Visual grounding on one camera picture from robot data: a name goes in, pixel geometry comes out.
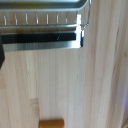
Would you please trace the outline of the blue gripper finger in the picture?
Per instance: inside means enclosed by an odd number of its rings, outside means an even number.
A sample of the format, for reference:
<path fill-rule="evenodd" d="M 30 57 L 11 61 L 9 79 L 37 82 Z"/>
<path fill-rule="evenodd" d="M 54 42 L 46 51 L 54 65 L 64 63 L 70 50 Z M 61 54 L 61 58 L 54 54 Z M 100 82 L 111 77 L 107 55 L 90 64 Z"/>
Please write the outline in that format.
<path fill-rule="evenodd" d="M 2 39 L 0 35 L 0 66 L 2 66 L 4 60 L 5 60 L 5 55 L 4 55 L 4 49 L 3 49 Z"/>

